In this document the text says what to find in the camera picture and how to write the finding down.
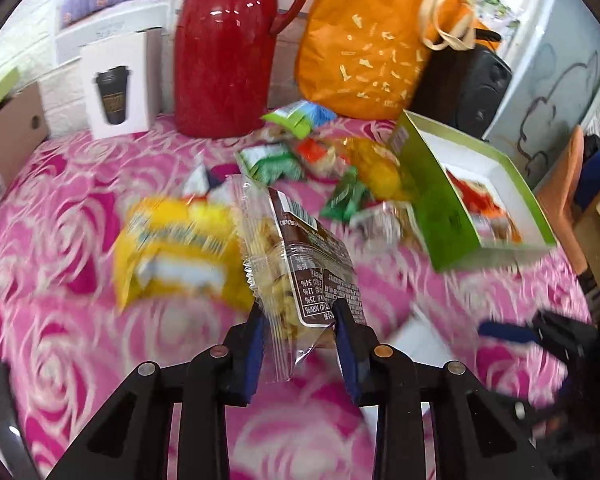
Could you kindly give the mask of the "brown cookie packet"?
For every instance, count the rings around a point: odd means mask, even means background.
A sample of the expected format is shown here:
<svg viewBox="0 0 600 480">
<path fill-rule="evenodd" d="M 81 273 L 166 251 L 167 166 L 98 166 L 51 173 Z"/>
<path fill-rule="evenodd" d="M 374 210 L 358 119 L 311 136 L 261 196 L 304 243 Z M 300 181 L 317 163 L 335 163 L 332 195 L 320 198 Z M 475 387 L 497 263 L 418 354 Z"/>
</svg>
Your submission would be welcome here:
<svg viewBox="0 0 600 480">
<path fill-rule="evenodd" d="M 244 176 L 227 182 L 246 279 L 270 328 L 272 377 L 286 382 L 315 348 L 330 347 L 332 303 L 366 319 L 347 247 L 299 203 Z"/>
</svg>

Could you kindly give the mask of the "large yellow snack bag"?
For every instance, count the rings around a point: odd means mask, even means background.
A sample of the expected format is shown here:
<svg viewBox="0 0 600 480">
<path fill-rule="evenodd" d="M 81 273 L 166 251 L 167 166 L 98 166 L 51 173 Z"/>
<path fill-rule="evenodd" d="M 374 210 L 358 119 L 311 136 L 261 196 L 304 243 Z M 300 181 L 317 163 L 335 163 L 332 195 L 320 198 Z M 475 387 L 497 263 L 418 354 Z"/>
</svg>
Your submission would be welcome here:
<svg viewBox="0 0 600 480">
<path fill-rule="evenodd" d="M 112 270 L 121 310 L 176 294 L 206 296 L 244 312 L 254 301 L 232 208 L 206 200 L 139 200 L 114 243 Z"/>
</svg>

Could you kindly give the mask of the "red white snack packet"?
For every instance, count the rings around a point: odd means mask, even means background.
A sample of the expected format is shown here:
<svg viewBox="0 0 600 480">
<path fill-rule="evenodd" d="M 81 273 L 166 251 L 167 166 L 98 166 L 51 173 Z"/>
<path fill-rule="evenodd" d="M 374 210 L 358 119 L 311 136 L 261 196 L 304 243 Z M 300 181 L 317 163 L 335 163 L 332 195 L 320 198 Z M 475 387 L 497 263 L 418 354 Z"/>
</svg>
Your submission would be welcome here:
<svg viewBox="0 0 600 480">
<path fill-rule="evenodd" d="M 496 203 L 482 183 L 459 179 L 451 171 L 447 171 L 446 175 L 460 196 L 480 238 L 488 242 L 508 244 L 522 242 L 522 236 L 512 217 Z"/>
</svg>

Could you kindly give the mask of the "yellow cake packet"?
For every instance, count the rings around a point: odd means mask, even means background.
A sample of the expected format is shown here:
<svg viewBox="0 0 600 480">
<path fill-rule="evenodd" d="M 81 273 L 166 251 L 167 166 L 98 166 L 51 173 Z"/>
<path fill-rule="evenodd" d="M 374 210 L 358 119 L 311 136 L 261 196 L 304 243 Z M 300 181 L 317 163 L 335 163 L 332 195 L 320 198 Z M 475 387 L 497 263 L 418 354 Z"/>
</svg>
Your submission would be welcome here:
<svg viewBox="0 0 600 480">
<path fill-rule="evenodd" d="M 356 169 L 358 180 L 368 188 L 375 200 L 413 200 L 414 190 L 404 185 L 400 162 L 384 144 L 358 136 L 346 136 L 333 140 L 332 145 Z"/>
</svg>

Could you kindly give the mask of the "green white snack packet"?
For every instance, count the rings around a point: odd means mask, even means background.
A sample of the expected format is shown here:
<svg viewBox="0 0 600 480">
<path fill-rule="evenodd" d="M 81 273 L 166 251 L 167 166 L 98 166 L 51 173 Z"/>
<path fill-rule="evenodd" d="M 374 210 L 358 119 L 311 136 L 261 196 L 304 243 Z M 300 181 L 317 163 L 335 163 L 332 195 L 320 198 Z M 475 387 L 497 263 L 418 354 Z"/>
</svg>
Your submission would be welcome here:
<svg viewBox="0 0 600 480">
<path fill-rule="evenodd" d="M 278 180 L 301 181 L 304 170 L 294 153 L 283 143 L 260 144 L 235 154 L 240 171 L 253 181 L 272 185 Z"/>
</svg>

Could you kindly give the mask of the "dark green candy packet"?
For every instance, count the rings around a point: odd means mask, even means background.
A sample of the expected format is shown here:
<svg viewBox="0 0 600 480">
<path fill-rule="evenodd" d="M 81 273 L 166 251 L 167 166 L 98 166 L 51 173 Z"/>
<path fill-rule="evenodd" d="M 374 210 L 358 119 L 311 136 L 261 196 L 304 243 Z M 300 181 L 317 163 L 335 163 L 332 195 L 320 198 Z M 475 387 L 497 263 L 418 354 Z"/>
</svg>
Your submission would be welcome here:
<svg viewBox="0 0 600 480">
<path fill-rule="evenodd" d="M 320 216 L 341 223 L 348 223 L 363 208 L 364 203 L 369 198 L 370 190 L 358 178 L 358 170 L 353 166 L 349 166 L 321 209 Z"/>
</svg>

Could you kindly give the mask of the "green white cardboard box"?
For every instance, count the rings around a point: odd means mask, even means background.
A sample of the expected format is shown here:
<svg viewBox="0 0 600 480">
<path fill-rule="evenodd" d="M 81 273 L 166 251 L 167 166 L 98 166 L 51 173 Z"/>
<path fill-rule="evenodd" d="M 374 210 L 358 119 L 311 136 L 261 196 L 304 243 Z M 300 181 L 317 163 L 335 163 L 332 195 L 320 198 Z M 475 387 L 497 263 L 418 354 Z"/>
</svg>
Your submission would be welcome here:
<svg viewBox="0 0 600 480">
<path fill-rule="evenodd" d="M 441 122 L 403 112 L 388 141 L 414 193 L 415 220 L 437 272 L 528 264 L 557 240 L 527 182 L 500 151 Z M 512 227 L 497 238 L 488 219 L 468 208 L 463 184 L 492 200 Z"/>
</svg>

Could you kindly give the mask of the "orange chair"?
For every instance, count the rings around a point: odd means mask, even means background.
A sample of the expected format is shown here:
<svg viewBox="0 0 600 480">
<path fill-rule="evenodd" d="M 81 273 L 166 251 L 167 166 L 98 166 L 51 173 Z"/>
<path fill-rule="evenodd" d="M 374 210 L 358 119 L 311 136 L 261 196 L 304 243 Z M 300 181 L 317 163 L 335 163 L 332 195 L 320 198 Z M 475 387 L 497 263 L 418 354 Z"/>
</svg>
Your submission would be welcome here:
<svg viewBox="0 0 600 480">
<path fill-rule="evenodd" d="M 583 165 L 584 132 L 576 125 L 558 161 L 535 192 L 572 270 L 580 275 L 588 270 L 585 255 L 573 231 L 572 205 Z"/>
</svg>

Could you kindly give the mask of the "blue bag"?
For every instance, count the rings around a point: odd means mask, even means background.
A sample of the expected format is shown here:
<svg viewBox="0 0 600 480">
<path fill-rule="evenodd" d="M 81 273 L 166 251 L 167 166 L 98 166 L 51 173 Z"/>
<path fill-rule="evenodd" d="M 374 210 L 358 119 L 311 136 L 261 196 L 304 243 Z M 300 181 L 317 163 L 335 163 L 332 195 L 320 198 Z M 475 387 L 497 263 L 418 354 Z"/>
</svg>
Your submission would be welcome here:
<svg viewBox="0 0 600 480">
<path fill-rule="evenodd" d="M 585 211 L 600 192 L 600 137 L 587 134 L 584 137 L 583 165 L 574 193 L 574 203 Z"/>
</svg>

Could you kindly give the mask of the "pink rose tablecloth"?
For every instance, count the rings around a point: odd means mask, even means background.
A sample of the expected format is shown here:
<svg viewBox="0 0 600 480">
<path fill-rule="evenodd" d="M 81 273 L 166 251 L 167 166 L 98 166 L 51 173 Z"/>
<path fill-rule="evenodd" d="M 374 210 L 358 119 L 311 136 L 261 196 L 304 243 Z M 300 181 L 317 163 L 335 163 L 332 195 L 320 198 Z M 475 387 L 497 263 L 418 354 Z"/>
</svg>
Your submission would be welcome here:
<svg viewBox="0 0 600 480">
<path fill-rule="evenodd" d="M 178 194 L 197 156 L 228 164 L 255 136 L 191 139 L 163 117 L 146 133 L 41 144 L 0 207 L 0 360 L 12 369 L 20 425 L 42 471 L 138 364 L 169 366 L 220 342 L 239 315 L 202 297 L 142 301 L 119 311 L 112 245 L 139 198 Z M 388 339 L 419 310 L 453 356 L 489 388 L 535 404 L 553 399 L 562 363 L 535 346 L 483 339 L 485 318 L 528 320 L 552 309 L 587 320 L 565 255 L 531 266 L 439 274 L 408 247 L 348 249 L 367 322 Z M 311 354 L 290 382 L 264 384 L 226 414 L 236 479 L 367 479 L 374 447 L 330 352 Z"/>
</svg>

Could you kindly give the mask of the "black speaker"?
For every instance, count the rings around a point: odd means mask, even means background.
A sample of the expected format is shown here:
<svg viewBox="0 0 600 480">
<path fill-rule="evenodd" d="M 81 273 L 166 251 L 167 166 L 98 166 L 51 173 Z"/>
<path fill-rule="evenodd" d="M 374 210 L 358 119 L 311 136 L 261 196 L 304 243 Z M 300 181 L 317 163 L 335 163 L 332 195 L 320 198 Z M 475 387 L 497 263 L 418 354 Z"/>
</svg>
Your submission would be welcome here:
<svg viewBox="0 0 600 480">
<path fill-rule="evenodd" d="M 481 139 L 495 117 L 513 74 L 481 44 L 431 55 L 408 109 Z"/>
</svg>

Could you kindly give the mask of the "white cup packaging box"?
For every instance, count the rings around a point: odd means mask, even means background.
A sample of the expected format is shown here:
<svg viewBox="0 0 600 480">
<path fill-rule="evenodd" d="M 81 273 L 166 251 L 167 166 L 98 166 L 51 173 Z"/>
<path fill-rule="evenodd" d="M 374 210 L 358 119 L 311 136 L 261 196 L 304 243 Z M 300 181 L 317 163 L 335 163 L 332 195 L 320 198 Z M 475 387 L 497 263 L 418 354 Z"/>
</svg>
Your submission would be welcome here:
<svg viewBox="0 0 600 480">
<path fill-rule="evenodd" d="M 148 131 L 161 110 L 162 30 L 112 36 L 81 49 L 88 126 L 95 139 Z"/>
</svg>

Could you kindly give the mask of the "orange tote bag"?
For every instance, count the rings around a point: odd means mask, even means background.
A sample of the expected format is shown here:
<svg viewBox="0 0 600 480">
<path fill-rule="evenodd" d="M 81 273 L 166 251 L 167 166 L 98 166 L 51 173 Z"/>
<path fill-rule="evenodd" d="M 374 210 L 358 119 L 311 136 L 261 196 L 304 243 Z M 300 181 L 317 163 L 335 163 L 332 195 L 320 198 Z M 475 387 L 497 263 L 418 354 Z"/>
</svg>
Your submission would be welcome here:
<svg viewBox="0 0 600 480">
<path fill-rule="evenodd" d="M 294 79 L 340 116 L 394 119 L 431 55 L 475 49 L 485 33 L 470 0 L 314 0 Z"/>
</svg>

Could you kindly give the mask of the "red thermos jug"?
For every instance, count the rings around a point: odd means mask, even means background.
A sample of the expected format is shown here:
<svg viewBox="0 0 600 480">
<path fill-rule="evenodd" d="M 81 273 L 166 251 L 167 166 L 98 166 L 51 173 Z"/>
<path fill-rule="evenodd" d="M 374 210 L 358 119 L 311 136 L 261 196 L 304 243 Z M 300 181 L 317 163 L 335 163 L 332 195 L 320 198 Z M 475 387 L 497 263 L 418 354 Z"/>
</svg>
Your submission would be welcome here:
<svg viewBox="0 0 600 480">
<path fill-rule="evenodd" d="M 184 0 L 175 29 L 174 118 L 191 138 L 224 139 L 260 128 L 277 36 L 306 0 Z"/>
</svg>

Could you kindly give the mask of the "brown cardboard box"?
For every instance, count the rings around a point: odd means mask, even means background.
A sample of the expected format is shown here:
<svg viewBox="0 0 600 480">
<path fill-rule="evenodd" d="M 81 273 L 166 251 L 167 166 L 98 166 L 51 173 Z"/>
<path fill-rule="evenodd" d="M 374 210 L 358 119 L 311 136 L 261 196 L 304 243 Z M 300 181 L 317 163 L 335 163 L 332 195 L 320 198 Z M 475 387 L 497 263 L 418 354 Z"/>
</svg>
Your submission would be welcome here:
<svg viewBox="0 0 600 480">
<path fill-rule="evenodd" d="M 22 89 L 19 70 L 0 75 L 0 205 L 33 151 L 50 135 L 35 82 Z"/>
</svg>

